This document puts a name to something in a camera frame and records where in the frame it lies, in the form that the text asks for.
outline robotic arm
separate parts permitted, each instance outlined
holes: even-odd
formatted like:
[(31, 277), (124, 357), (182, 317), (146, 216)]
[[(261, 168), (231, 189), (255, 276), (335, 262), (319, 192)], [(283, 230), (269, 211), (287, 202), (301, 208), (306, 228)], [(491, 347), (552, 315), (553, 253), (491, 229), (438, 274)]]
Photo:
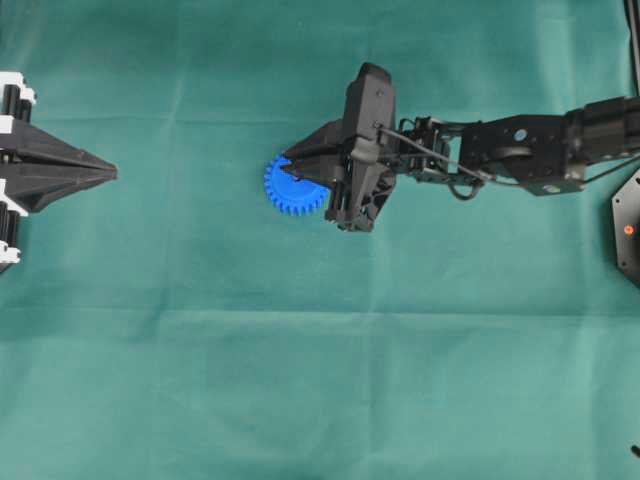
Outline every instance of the robotic arm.
[[(454, 138), (461, 139), (457, 161), (450, 158)], [(631, 157), (639, 150), (640, 97), (487, 123), (404, 119), (396, 130), (391, 76), (365, 63), (347, 90), (342, 119), (289, 148), (284, 156), (291, 164), (284, 169), (331, 190), (327, 220), (342, 230), (370, 232), (397, 175), (444, 185), (460, 200), (471, 200), (486, 184), (558, 195), (582, 191), (636, 161)], [(621, 163), (586, 178), (589, 166), (613, 160)], [(469, 193), (461, 193), (463, 187)]]
[(63, 197), (114, 180), (117, 169), (31, 125), (35, 92), (0, 72), (0, 273), (20, 262), (22, 218)]

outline green tablecloth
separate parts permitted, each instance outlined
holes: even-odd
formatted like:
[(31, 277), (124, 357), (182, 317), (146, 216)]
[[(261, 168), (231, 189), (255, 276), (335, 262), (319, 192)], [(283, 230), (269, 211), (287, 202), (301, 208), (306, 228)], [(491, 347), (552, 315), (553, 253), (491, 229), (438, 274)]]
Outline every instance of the green tablecloth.
[(372, 235), (268, 202), (362, 63), (402, 115), (632, 93), (618, 0), (5, 0), (36, 125), (120, 180), (0, 278), (1, 479), (638, 478), (640, 294), (611, 195), (401, 179)]

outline metal bracket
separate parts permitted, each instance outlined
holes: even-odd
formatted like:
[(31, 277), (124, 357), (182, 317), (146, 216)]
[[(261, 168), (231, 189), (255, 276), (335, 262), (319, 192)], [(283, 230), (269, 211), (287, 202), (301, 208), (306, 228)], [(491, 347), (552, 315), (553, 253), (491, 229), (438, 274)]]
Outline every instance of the metal bracket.
[(640, 287), (640, 170), (614, 195), (618, 268)]

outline blue gear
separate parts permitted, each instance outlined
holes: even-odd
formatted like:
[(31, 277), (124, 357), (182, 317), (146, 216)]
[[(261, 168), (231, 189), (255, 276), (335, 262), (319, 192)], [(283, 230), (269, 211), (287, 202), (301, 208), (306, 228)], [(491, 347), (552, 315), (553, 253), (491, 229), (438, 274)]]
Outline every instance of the blue gear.
[(297, 180), (293, 175), (283, 172), (280, 167), (289, 164), (289, 160), (282, 155), (269, 164), (264, 175), (265, 191), (271, 203), (282, 213), (308, 215), (324, 204), (329, 189), (309, 180)]

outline cable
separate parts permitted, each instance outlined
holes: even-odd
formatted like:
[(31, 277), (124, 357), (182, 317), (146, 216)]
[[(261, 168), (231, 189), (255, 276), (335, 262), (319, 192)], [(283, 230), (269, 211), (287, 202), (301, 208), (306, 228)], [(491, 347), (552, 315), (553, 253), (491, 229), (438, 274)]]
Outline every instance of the cable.
[(451, 193), (453, 193), (454, 197), (456, 197), (458, 200), (462, 202), (468, 202), (469, 200), (473, 200), (474, 198), (476, 198), (476, 195), (478, 195), (478, 192), (480, 192), (482, 187), (484, 187), (484, 183), (481, 183), (481, 182), (474, 183), (473, 188), (471, 189), (471, 192), (469, 192), (468, 195), (464, 195), (460, 193), (456, 189), (456, 187), (454, 187), (451, 183), (447, 184), (447, 186), (449, 187), (449, 190), (451, 191)]
[(472, 177), (475, 177), (478, 180), (481, 180), (483, 183), (484, 182), (493, 183), (494, 185), (500, 185), (502, 187), (523, 188), (522, 185), (520, 185), (519, 183), (501, 182), (500, 180), (496, 180), (494, 177), (492, 177), (491, 175), (488, 175), (488, 174), (486, 174), (484, 172), (477, 172), (475, 170), (471, 170), (471, 169), (469, 169), (467, 167), (464, 167), (464, 166), (460, 165), (458, 162), (456, 162), (455, 160), (451, 160), (449, 157), (446, 157), (445, 155), (441, 155), (438, 152), (434, 152), (433, 150), (425, 148), (422, 145), (417, 144), (416, 142), (414, 142), (410, 138), (407, 138), (404, 135), (402, 135), (402, 134), (400, 134), (400, 133), (398, 133), (398, 132), (396, 132), (394, 130), (390, 130), (390, 129), (382, 127), (380, 125), (376, 125), (376, 128), (380, 132), (386, 133), (390, 137), (397, 138), (398, 140), (401, 140), (401, 141), (405, 142), (406, 144), (411, 145), (416, 150), (419, 150), (419, 151), (421, 151), (423, 153), (429, 154), (430, 156), (435, 157), (435, 158), (437, 158), (439, 160), (442, 160), (443, 162), (446, 162), (449, 165), (453, 165), (453, 166), (458, 167), (461, 171), (463, 171), (467, 175), (471, 175)]
[(604, 172), (599, 173), (598, 175), (591, 177), (588, 180), (585, 180), (584, 182), (582, 182), (582, 184), (587, 185), (588, 183), (595, 182), (596, 180), (600, 180), (601, 178), (606, 177), (607, 175), (610, 175), (613, 172), (617, 172), (621, 168), (624, 168), (627, 165), (631, 165), (632, 163), (637, 162), (638, 160), (640, 160), (640, 155), (638, 155), (637, 157), (633, 157), (632, 159), (627, 160), (626, 162), (622, 162), (620, 165), (610, 168), (609, 170), (605, 170)]

